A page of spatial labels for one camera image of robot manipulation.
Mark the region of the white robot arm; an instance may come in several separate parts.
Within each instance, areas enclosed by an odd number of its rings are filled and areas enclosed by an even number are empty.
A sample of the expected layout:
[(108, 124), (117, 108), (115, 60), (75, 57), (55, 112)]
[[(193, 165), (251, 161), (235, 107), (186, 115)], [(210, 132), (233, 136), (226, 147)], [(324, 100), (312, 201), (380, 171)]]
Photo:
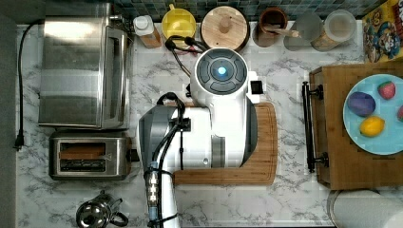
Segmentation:
[(190, 76), (193, 104), (167, 92), (138, 121), (148, 228), (180, 228), (173, 189), (183, 169), (238, 168), (258, 140), (256, 109), (249, 98), (250, 71), (236, 51), (205, 51)]

